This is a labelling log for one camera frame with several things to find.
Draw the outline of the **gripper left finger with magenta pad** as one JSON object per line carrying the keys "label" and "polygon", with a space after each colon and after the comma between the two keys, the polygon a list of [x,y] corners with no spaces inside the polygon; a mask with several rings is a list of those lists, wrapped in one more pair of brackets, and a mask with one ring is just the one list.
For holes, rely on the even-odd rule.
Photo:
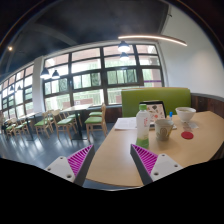
{"label": "gripper left finger with magenta pad", "polygon": [[45,170],[78,186],[82,186],[94,155],[94,146],[89,145],[68,157],[59,156]]}

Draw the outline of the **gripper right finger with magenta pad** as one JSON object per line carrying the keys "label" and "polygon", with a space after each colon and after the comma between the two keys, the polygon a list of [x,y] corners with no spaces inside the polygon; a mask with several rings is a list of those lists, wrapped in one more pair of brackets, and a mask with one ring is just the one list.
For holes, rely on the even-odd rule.
{"label": "gripper right finger with magenta pad", "polygon": [[144,185],[150,184],[182,169],[182,166],[167,154],[162,153],[156,155],[134,144],[131,145],[130,154]]}

